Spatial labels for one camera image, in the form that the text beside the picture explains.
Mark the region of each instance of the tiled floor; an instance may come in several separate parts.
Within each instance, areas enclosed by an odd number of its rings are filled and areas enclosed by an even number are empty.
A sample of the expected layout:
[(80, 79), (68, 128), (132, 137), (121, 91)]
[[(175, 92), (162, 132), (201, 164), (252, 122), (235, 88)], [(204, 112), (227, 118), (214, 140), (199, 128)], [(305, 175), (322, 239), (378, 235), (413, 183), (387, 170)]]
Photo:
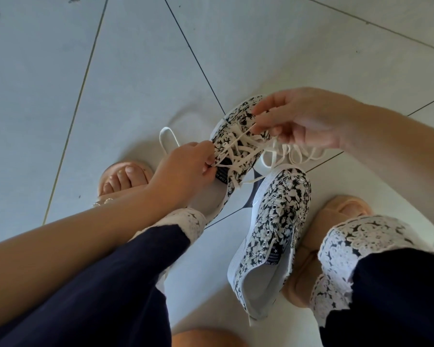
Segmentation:
[[(121, 158), (156, 167), (163, 126), (181, 142), (207, 139), (248, 95), (296, 86), (434, 126), (434, 0), (0, 0), (0, 240), (89, 208), (99, 175)], [(311, 216), (353, 194), (434, 246), (427, 219), (339, 153), (306, 166)], [(171, 270), (173, 331), (216, 326), (252, 346), (319, 346), (310, 311), (280, 297), (249, 327), (227, 284), (251, 191)]]

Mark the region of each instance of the shoelace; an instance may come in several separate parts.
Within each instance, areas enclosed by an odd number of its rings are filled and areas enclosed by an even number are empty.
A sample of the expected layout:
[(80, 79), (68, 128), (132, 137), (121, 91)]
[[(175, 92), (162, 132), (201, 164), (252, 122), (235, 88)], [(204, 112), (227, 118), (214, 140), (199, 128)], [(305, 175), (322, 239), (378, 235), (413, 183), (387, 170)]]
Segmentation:
[[(319, 160), (323, 158), (325, 155), (326, 151), (323, 151), (320, 156), (314, 157), (316, 152), (315, 148), (313, 148), (312, 151), (310, 151), (309, 153), (302, 146), (295, 145), (295, 144), (281, 144), (278, 142), (276, 138), (273, 138), (269, 141), (264, 141), (264, 138), (261, 135), (248, 136), (247, 133), (249, 133), (249, 131), (251, 131), (253, 127), (254, 125), (252, 125), (251, 127), (249, 127), (248, 130), (243, 132), (238, 124), (233, 124), (232, 126), (230, 126), (230, 131), (226, 133), (226, 136), (223, 136), (223, 140), (229, 138), (229, 142), (224, 147), (223, 151), (217, 156), (216, 162), (212, 164), (212, 167), (228, 168), (228, 176), (230, 180), (233, 182), (233, 185), (235, 186), (236, 189), (240, 188), (241, 184), (252, 184), (265, 177), (264, 175), (255, 178), (254, 180), (244, 181), (241, 183), (238, 183), (235, 177), (236, 174), (240, 174), (243, 171), (243, 165), (247, 161), (251, 160), (255, 155), (257, 155), (261, 151), (262, 151), (262, 164), (265, 167), (270, 168), (270, 172), (274, 168), (279, 166), (281, 163), (283, 163), (286, 156), (288, 156), (288, 160), (292, 165), (300, 165), (308, 162), (309, 160)], [(168, 153), (164, 147), (163, 136), (168, 130), (172, 133), (172, 136), (174, 137), (174, 140), (177, 143), (177, 145), (180, 146), (180, 143), (177, 137), (175, 136), (173, 130), (169, 127), (162, 128), (159, 133), (159, 143), (161, 144), (162, 152), (164, 153), (165, 156), (167, 156)], [(242, 157), (241, 156), (242, 151), (246, 151), (249, 153), (246, 157)], [(272, 153), (271, 165), (266, 164), (264, 161), (263, 157), (266, 152)], [(294, 153), (297, 154), (299, 161), (294, 160)], [(231, 164), (230, 165), (222, 164), (223, 160), (227, 157), (230, 159)]]

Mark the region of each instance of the pants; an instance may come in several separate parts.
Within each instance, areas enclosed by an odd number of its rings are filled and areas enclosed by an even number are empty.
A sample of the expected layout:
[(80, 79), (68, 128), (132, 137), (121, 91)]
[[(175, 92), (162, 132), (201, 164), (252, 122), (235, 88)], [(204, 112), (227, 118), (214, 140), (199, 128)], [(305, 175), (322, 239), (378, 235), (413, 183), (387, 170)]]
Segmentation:
[[(156, 283), (202, 232), (195, 220), (179, 215), (140, 232), (0, 327), (0, 346), (170, 346)], [(406, 227), (373, 216), (330, 230), (311, 298), (325, 346), (434, 346), (434, 255)]]

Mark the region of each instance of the dark blue fabric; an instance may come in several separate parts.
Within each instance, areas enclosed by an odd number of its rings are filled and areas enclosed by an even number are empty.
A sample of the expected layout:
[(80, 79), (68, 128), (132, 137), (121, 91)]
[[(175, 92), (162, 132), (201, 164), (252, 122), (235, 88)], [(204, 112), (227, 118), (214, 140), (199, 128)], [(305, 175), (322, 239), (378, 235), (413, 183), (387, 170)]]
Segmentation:
[(371, 254), (353, 274), (350, 309), (320, 328), (324, 346), (434, 346), (434, 255), (412, 248)]
[(189, 245), (178, 225), (150, 228), (1, 327), (0, 346), (170, 346), (155, 285)]

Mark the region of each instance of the black label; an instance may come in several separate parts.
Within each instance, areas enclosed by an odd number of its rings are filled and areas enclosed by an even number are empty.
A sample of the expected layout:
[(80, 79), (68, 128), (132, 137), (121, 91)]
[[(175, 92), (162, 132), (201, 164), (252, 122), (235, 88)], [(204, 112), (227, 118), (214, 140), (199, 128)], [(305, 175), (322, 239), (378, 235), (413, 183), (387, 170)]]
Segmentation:
[(283, 254), (283, 246), (279, 243), (275, 243), (270, 251), (270, 255), (268, 256), (265, 264), (269, 264), (271, 266), (275, 266), (278, 264), (281, 259), (281, 255)]
[[(231, 159), (226, 157), (220, 164), (225, 166), (231, 165)], [(222, 181), (224, 184), (228, 184), (228, 168), (217, 167), (216, 179)]]

